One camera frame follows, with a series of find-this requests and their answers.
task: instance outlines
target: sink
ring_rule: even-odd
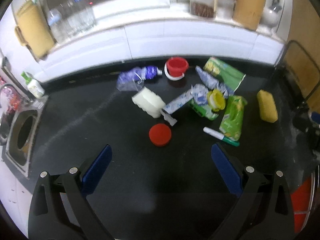
[[[15,112],[5,148],[5,155],[25,176],[29,175],[31,150],[48,96],[25,103]]]

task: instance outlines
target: window sill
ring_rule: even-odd
[[[201,21],[201,22],[208,22],[208,23],[219,23],[230,25],[233,27],[243,28],[243,26],[234,21],[234,20],[226,20],[223,18],[216,17],[215,19],[206,19],[202,17],[197,17],[191,15],[189,13],[189,4],[184,3],[176,3],[172,4],[169,8],[157,8],[157,9],[146,9],[146,10],[139,10],[139,11],[132,11],[128,13],[121,13],[118,15],[114,15],[111,17],[107,17],[104,19],[100,19],[97,22],[97,25],[90,29],[87,32],[80,33],[72,38],[66,40],[61,44],[56,44],[51,50],[50,54],[81,39],[86,36],[99,33],[108,29],[119,28],[125,25],[139,23],[139,22],[146,22],[146,21],[158,21],[158,20],[190,20],[190,21]],[[268,38],[272,38],[278,42],[284,43],[285,41],[279,38],[276,33],[273,33],[269,28],[259,25],[257,30],[255,31],[258,34],[266,36]]]

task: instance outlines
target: blue gripper pad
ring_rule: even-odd
[[[318,114],[317,112],[312,112],[311,119],[317,124],[320,124],[320,114]]]
[[[81,193],[84,196],[90,195],[95,191],[100,179],[111,162],[111,159],[111,146],[106,145],[82,177]]]
[[[243,191],[241,177],[217,144],[212,145],[211,158],[229,192],[239,198]]]

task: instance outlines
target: marker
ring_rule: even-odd
[[[239,146],[240,143],[239,142],[236,142],[236,141],[232,141],[230,140],[228,137],[225,137],[222,133],[220,132],[217,132],[215,130],[212,130],[210,129],[209,127],[204,127],[203,128],[203,131],[207,134],[210,134],[211,136],[223,141],[223,142],[226,142],[228,144],[231,144],[233,146]]]

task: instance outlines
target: red sponge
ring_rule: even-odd
[[[171,139],[171,129],[163,123],[158,123],[151,127],[149,138],[154,145],[165,146]]]

